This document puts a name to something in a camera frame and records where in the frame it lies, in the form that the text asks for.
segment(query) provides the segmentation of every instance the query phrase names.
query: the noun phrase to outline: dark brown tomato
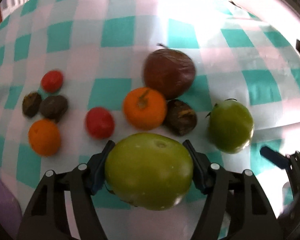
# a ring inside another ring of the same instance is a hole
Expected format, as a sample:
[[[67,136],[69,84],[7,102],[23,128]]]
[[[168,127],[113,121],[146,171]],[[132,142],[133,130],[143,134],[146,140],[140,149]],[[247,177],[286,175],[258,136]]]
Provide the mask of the dark brown tomato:
[[[195,78],[191,58],[174,49],[159,49],[145,63],[143,80],[147,87],[161,92],[166,100],[175,99],[188,90]]]

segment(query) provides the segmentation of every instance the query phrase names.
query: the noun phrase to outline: teal checkered tablecloth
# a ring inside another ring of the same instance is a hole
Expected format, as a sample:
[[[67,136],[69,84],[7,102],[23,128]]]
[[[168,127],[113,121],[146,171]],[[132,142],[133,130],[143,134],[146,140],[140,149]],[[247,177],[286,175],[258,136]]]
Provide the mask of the teal checkered tablecloth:
[[[269,24],[226,0],[30,0],[1,23],[0,178],[22,210],[45,171],[70,171],[103,149],[106,140],[94,141],[85,132],[89,109],[111,110],[115,142],[138,132],[126,122],[121,104],[129,91],[142,86],[142,63],[157,43],[194,60],[197,77],[180,99],[197,111],[199,121],[183,138],[162,127],[152,132],[180,142],[190,139],[228,170],[252,169],[279,214],[287,202],[282,187],[288,179],[260,157],[259,149],[300,150],[300,56]],[[21,104],[56,68],[65,75],[60,93],[69,98],[69,111],[59,124],[62,149],[40,158],[27,136],[40,116],[24,118]],[[219,152],[205,135],[205,116],[227,98],[246,105],[255,120],[253,143],[236,155]],[[204,196],[192,185],[176,208],[150,212],[104,188],[93,203],[109,239],[177,240],[190,238]]]

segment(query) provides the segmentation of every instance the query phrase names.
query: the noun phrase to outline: red tomato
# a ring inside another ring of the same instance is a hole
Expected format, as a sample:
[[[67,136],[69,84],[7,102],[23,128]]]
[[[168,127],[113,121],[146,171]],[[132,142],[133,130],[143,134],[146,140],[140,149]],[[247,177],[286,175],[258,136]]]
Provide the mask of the red tomato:
[[[60,70],[51,70],[46,73],[42,80],[41,86],[45,92],[57,92],[63,84],[63,74]]]
[[[85,127],[95,139],[109,138],[114,132],[114,119],[107,109],[95,107],[86,114]]]

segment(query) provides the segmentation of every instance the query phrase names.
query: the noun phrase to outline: dark fruit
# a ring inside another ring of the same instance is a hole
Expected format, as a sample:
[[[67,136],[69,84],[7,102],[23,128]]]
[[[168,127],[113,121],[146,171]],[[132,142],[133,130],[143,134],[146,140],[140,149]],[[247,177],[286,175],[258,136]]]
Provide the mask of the dark fruit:
[[[22,102],[22,112],[27,117],[34,117],[38,111],[42,98],[39,93],[32,92],[24,97]]]
[[[185,102],[178,99],[168,102],[168,113],[164,124],[176,135],[190,133],[197,125],[197,114]]]
[[[103,107],[92,108],[86,114],[85,128],[94,139],[109,138],[114,132],[113,116]]]
[[[209,116],[209,138],[219,150],[237,153],[249,145],[254,124],[244,105],[235,99],[228,99],[215,104]]]
[[[42,101],[40,105],[40,113],[47,119],[59,122],[65,112],[68,110],[68,100],[66,97],[49,96]]]
[[[191,87],[195,73],[194,63],[186,54],[174,49],[159,49],[145,60],[143,80],[147,87],[170,100]]]
[[[41,80],[41,87],[45,92],[55,93],[63,84],[63,74],[60,70],[51,70]]]

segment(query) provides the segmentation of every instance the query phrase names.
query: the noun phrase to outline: tomato calyx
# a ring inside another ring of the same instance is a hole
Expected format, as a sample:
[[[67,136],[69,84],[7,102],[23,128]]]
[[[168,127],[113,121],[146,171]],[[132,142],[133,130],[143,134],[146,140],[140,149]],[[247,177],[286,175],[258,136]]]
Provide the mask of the tomato calyx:
[[[157,43],[157,46],[159,47],[163,47],[165,49],[169,49],[169,47],[167,47],[166,45],[162,44],[162,43]]]
[[[104,184],[104,185],[105,185],[106,190],[107,190],[111,195],[115,195],[115,196],[116,196],[116,194],[114,193],[113,190],[108,189],[108,187],[107,187],[106,184]],[[121,200],[122,202],[124,202],[124,203],[127,203],[127,204],[131,205],[131,206],[138,207],[138,206],[135,206],[135,205],[133,204],[132,201],[131,201],[131,202],[128,202],[128,201],[124,201],[124,200],[122,200],[122,199],[120,199],[120,200]]]
[[[139,97],[139,100],[138,100],[138,107],[140,109],[144,109],[147,107],[148,105],[148,99],[145,98],[148,93],[150,92],[150,89],[146,90],[140,97]]]
[[[229,99],[226,99],[225,101],[229,101],[229,100],[237,101],[237,99],[235,99],[235,98],[229,98]],[[211,112],[209,112],[209,113],[205,116],[205,118],[207,118],[207,117],[210,116],[210,115],[211,115]]]

